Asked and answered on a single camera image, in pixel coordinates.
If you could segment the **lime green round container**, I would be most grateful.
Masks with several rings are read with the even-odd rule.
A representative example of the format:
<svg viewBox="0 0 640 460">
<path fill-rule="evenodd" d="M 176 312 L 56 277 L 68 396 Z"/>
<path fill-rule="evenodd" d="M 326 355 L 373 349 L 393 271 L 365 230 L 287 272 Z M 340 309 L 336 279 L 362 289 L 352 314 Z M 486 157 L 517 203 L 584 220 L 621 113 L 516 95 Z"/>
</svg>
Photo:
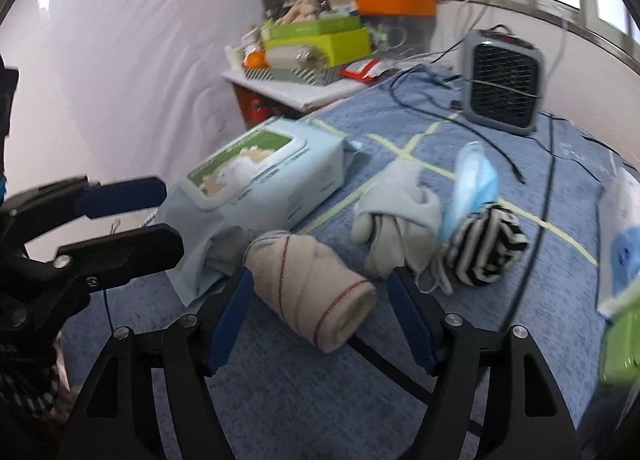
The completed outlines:
<svg viewBox="0 0 640 460">
<path fill-rule="evenodd" d="M 629 386 L 639 377 L 639 310 L 618 318 L 602 341 L 599 376 L 604 384 Z"/>
</svg>

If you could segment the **grey sock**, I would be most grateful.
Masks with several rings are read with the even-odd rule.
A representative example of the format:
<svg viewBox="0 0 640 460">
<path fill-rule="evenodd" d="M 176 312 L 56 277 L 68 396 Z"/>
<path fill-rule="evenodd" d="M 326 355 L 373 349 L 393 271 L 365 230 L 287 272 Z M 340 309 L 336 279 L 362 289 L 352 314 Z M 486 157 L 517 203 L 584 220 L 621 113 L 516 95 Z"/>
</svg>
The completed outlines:
<svg viewBox="0 0 640 460">
<path fill-rule="evenodd" d="M 454 289 L 442 263 L 442 203 L 421 183 L 421 174 L 414 160 L 398 159 L 385 167 L 354 207 L 352 242 L 369 246 L 364 260 L 369 276 L 386 279 L 394 269 L 407 267 L 419 281 L 429 272 L 433 284 L 427 292 L 450 295 Z"/>
</svg>

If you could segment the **blue plaid tablecloth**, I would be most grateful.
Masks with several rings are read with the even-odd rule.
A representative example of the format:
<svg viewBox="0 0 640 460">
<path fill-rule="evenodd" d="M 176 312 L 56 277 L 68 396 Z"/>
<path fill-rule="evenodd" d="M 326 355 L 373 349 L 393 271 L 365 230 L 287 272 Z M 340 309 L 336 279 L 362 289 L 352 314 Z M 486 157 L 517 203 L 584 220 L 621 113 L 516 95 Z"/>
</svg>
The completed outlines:
<svg viewBox="0 0 640 460">
<path fill-rule="evenodd" d="M 63 459 L 580 459 L 603 190 L 636 170 L 544 113 L 452 115 L 418 65 L 271 119 L 169 192 L 116 292 Z"/>
</svg>

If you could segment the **beige bandage sock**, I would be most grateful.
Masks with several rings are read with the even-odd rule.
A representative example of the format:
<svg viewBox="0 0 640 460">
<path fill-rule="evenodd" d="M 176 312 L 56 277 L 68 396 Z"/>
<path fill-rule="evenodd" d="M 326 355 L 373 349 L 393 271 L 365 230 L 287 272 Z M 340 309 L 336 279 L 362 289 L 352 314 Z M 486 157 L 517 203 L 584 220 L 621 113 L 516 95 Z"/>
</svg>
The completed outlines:
<svg viewBox="0 0 640 460">
<path fill-rule="evenodd" d="M 367 278 L 311 235 L 264 233 L 250 243 L 244 266 L 262 302 L 324 354 L 356 332 L 378 298 Z"/>
</svg>

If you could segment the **grey space heater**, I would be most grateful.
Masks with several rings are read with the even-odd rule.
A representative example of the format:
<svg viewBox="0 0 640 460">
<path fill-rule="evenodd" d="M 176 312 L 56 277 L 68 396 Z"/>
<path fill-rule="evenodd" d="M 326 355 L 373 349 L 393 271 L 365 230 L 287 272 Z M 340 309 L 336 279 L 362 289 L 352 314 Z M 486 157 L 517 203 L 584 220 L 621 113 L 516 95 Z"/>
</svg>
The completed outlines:
<svg viewBox="0 0 640 460">
<path fill-rule="evenodd" d="M 499 24 L 463 38 L 462 113 L 471 122 L 527 136 L 536 129 L 544 91 L 544 56 Z"/>
</svg>

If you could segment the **tissue pack blue white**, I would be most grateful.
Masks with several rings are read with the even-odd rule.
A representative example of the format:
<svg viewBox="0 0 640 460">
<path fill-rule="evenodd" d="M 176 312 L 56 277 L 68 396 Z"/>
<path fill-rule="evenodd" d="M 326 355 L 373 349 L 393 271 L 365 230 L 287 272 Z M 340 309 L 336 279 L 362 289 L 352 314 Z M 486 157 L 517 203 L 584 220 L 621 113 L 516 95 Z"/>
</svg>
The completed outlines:
<svg viewBox="0 0 640 460">
<path fill-rule="evenodd" d="M 598 220 L 597 310 L 613 320 L 639 302 L 639 183 L 626 168 L 618 168 L 602 192 Z"/>
</svg>

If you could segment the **wet wipes pack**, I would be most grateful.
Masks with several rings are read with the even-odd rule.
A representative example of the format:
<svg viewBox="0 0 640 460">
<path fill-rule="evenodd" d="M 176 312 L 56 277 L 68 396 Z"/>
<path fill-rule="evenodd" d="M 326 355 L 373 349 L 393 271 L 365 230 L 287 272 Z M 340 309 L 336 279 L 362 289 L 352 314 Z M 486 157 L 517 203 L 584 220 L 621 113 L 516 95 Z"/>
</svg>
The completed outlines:
<svg viewBox="0 0 640 460">
<path fill-rule="evenodd" d="M 167 274 L 180 302 L 232 275 L 258 235 L 299 224 L 344 185 L 359 150 L 318 126 L 271 119 L 181 178 L 154 215 L 182 238 L 183 258 Z"/>
</svg>

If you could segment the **blue face mask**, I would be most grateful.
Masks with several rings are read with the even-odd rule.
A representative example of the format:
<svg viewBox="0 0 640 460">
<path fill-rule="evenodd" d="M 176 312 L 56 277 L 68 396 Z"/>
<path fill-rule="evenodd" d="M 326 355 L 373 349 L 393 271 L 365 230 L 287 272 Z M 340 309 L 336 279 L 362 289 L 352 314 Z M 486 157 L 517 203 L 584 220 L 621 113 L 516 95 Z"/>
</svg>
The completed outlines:
<svg viewBox="0 0 640 460">
<path fill-rule="evenodd" d="M 498 192 L 498 173 L 486 157 L 484 146 L 479 141 L 469 142 L 454 162 L 454 190 L 440 229 L 442 239 L 449 241 L 460 225 L 485 203 L 495 203 Z"/>
</svg>

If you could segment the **green gift boxes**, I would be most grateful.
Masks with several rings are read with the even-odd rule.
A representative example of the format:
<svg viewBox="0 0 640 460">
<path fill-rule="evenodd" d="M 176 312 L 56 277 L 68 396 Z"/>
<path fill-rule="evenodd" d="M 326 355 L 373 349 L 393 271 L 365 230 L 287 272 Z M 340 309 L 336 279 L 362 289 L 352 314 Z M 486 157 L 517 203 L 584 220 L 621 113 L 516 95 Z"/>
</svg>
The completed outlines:
<svg viewBox="0 0 640 460">
<path fill-rule="evenodd" d="M 262 26 L 265 49 L 288 45 L 308 45 L 320 49 L 329 66 L 341 65 L 371 54 L 367 27 L 360 16 L 331 16 L 313 21 Z"/>
</svg>

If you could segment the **white side table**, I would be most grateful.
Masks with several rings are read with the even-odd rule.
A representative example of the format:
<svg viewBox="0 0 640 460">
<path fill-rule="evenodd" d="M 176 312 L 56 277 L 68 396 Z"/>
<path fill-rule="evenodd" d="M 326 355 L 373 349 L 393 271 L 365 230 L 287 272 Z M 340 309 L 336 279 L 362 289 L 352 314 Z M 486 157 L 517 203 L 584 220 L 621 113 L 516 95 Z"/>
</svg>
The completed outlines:
<svg viewBox="0 0 640 460">
<path fill-rule="evenodd" d="M 247 127 L 254 127 L 270 116 L 299 119 L 368 89 L 361 82 L 349 79 L 328 86 L 248 79 L 241 70 L 225 71 L 222 77 L 232 86 Z"/>
</svg>

